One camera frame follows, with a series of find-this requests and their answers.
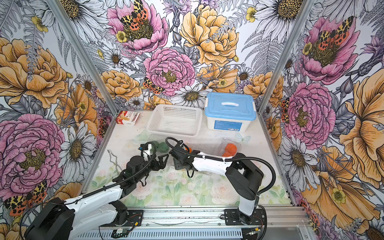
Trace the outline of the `clear clamshell with green fruit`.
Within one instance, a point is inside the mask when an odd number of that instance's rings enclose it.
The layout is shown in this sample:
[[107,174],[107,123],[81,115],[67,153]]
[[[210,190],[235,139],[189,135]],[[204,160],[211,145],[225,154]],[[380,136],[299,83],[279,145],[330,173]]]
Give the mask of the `clear clamshell with green fruit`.
[[139,147],[139,150],[140,151],[145,151],[149,147],[153,148],[153,146],[151,144],[149,144],[145,148],[145,144],[148,143],[148,142],[153,142],[155,144],[156,149],[157,149],[157,153],[166,154],[166,153],[168,153],[170,151],[170,147],[166,144],[165,138],[150,139],[150,140],[144,142],[143,144],[141,144],[140,147]]

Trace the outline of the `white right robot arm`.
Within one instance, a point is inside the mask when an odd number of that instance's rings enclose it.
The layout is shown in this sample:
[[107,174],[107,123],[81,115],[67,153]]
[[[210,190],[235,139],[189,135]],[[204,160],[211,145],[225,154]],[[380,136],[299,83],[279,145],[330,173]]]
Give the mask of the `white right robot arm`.
[[200,151],[190,151],[183,141],[171,137],[166,138],[166,144],[174,158],[175,169],[194,173],[208,172],[226,177],[240,196],[238,211],[247,217],[253,214],[264,173],[250,158],[240,153],[233,157],[218,157]]

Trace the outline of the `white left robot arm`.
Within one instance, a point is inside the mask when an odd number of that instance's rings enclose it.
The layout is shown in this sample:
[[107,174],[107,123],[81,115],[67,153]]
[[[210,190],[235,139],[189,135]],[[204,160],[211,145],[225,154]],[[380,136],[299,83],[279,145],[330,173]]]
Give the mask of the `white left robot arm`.
[[121,199],[138,184],[144,186],[150,172],[163,170],[168,158],[168,154],[134,156],[109,185],[72,199],[54,198],[43,203],[42,211],[22,237],[25,240],[72,240],[102,225],[123,225],[128,219],[128,209]]

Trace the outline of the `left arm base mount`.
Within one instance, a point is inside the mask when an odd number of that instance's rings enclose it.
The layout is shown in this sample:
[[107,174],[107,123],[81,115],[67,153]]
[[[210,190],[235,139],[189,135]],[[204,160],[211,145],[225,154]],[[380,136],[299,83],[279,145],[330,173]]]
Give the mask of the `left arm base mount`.
[[126,210],[120,211],[116,218],[109,224],[102,227],[140,227],[142,225],[144,211],[143,210]]

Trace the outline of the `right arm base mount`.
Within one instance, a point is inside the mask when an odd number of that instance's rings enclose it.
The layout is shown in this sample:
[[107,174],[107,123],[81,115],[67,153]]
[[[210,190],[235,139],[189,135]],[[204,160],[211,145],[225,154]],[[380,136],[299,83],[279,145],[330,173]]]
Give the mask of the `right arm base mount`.
[[224,209],[220,216],[227,226],[264,226],[267,224],[267,214],[263,206],[257,206],[250,216],[239,209]]

